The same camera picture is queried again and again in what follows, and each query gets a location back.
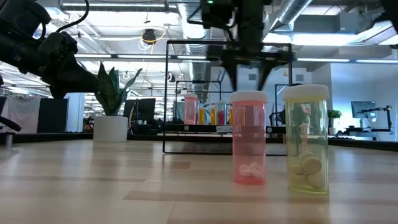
white pill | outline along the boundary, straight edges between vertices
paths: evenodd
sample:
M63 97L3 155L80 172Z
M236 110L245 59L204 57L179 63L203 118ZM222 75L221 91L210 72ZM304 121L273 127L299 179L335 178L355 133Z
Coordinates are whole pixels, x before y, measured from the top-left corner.
M308 174L316 174L322 170L321 161L311 152L307 152L301 156L300 164L304 172Z
M253 176L259 180L264 180L264 176L262 175L262 173L260 171L258 171L257 169L251 169L250 170L251 173L253 174Z
M326 187L325 176L321 172L307 175L307 180L309 186L314 189L324 189Z
M289 180L295 185L307 185L307 176L303 174L290 174Z
M287 169L289 172L291 172L293 174L304 174L303 167L301 167L300 165L288 166Z
M239 167L239 174L245 177L251 177L253 175L252 172L250 171L249 166L247 165L241 165Z
M256 164L256 162L252 162L250 165L249 165L249 169L257 169L257 167L258 167L258 165Z

label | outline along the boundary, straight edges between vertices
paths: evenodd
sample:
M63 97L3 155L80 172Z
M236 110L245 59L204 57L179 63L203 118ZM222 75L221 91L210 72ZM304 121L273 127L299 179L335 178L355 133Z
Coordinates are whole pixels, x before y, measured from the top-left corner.
M231 133L232 126L217 126L217 133Z

desk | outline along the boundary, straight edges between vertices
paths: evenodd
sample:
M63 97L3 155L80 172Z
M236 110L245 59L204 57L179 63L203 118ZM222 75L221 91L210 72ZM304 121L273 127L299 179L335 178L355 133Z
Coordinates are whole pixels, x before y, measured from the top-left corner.
M346 128L347 135L362 138L371 138L376 141L376 133L371 128Z
M267 185L253 186L233 183L231 156L163 154L161 142L14 148L18 154L0 160L1 223L398 221L396 152L331 146L326 197L289 192L285 157L267 157Z

snake plant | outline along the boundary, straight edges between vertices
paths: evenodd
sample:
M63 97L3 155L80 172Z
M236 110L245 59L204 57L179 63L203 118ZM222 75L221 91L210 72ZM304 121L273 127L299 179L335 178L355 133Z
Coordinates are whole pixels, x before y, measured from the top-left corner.
M114 68L109 74L106 73L104 65L101 63L98 70L99 92L95 93L98 102L104 108L106 116L117 116L121 105L127 100L130 90L127 90L141 73L139 69L136 75L130 79L124 88L119 87L119 71Z

wall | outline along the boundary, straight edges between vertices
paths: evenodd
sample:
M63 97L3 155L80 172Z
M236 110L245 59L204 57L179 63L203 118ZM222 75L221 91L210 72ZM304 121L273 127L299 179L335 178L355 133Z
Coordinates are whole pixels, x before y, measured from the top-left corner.
M360 119L352 116L351 102L376 100L373 90L375 71L374 65L331 64L333 109L342 114L335 128L344 131L349 125L360 126Z
M326 85L329 88L329 99L327 99L328 110L333 109L333 94L331 92L331 64L327 63L312 72L312 83Z
M83 131L84 93L68 93L65 99L68 99L67 131Z
M397 65L389 66L386 70L383 78L376 80L374 82L373 88L376 94L376 106L377 107L386 107L387 105L391 105L392 109L390 111L392 127L398 126L397 119L397 107L398 107L398 68ZM380 111L377 113L377 121L374 123L374 126L377 128L386 128L387 127L387 113ZM383 141L396 141L397 140L397 132L394 134L390 133L379 133L380 139Z
M358 118L352 117L351 101L374 101L376 107L392 105L392 126L396 127L398 104L398 66L373 64L331 64L333 109L340 110L342 118L335 124L344 130L349 125L358 127ZM387 127L386 112L377 112L376 122L365 121L365 126ZM396 134L378 133L382 141L394 141Z

